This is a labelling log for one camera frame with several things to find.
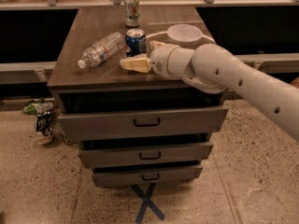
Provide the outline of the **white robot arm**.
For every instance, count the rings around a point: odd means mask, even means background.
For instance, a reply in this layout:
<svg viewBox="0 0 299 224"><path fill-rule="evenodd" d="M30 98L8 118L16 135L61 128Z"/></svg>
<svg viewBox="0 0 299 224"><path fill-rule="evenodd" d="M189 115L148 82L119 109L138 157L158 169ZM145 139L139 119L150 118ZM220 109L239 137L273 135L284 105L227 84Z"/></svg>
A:
<svg viewBox="0 0 299 224"><path fill-rule="evenodd" d="M230 89L299 141L299 89L254 69L216 44L197 49L153 42L150 55L120 60L126 70L179 78L206 93Z"/></svg>

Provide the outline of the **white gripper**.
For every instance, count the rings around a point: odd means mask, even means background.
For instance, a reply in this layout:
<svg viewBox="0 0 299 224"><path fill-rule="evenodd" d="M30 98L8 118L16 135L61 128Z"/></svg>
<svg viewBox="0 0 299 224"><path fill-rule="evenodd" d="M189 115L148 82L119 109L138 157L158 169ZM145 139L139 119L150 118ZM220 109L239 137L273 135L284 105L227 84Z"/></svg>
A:
<svg viewBox="0 0 299 224"><path fill-rule="evenodd" d="M121 59L121 67L139 73L148 73L152 67L155 74L169 78L182 77L185 70L192 65L194 49L185 49L179 45L165 44L155 40L151 40L149 46L152 50L150 59L133 57Z"/></svg>

